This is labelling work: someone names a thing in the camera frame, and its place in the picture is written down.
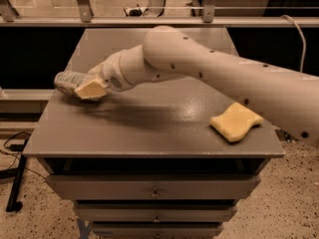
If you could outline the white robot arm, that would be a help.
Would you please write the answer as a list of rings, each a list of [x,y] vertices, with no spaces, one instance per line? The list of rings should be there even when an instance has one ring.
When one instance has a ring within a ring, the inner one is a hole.
[[[140,45],[112,54],[88,73],[116,92],[193,77],[294,137],[319,143],[318,77],[214,51],[173,27],[149,30]]]

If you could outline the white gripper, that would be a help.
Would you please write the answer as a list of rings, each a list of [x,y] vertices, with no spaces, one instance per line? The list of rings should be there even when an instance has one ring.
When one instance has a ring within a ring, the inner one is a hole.
[[[75,94],[82,100],[96,100],[107,94],[108,86],[112,91],[123,92],[132,89],[122,74],[120,68],[120,57],[122,52],[116,52],[107,58],[103,63],[90,69],[88,74],[94,78],[75,88]]]

